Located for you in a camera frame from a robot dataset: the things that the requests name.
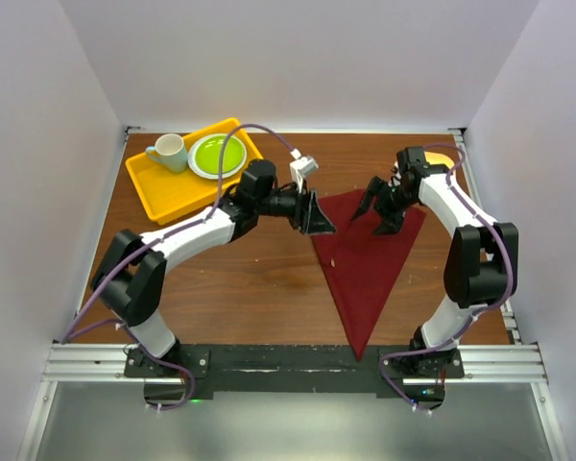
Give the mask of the dark red cloth napkin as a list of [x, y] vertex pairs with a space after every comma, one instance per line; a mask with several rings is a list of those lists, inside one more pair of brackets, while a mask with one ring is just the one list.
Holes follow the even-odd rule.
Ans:
[[[410, 208], [401, 231], [373, 235], [380, 224], [369, 210], [350, 218], [364, 191], [325, 197], [321, 208], [337, 228], [333, 234], [315, 235], [313, 247], [340, 316], [348, 343], [361, 360], [378, 318], [419, 235], [426, 214]], [[336, 267], [330, 264], [336, 260]]]

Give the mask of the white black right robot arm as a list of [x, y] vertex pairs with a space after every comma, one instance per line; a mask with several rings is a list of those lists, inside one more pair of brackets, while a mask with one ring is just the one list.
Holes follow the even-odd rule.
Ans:
[[485, 213], [444, 164], [401, 167], [397, 182], [371, 179], [351, 219], [369, 209], [380, 218], [375, 235], [399, 232], [407, 209], [428, 207], [451, 236], [444, 267], [445, 295], [432, 317], [417, 328], [406, 352], [381, 359], [421, 377], [450, 361], [465, 332], [486, 311], [516, 291], [517, 227]]

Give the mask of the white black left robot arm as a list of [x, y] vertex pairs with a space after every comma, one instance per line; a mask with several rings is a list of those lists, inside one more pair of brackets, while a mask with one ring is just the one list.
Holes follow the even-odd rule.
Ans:
[[298, 158], [290, 164], [291, 182], [279, 186], [275, 165], [253, 160], [238, 183], [196, 216], [163, 230], [123, 230], [113, 237], [92, 279], [92, 297], [122, 321], [157, 376], [184, 368], [180, 341], [158, 310], [165, 276], [191, 257], [243, 237], [262, 216], [285, 218], [304, 235], [335, 232], [316, 190], [306, 185], [317, 168], [312, 157]]

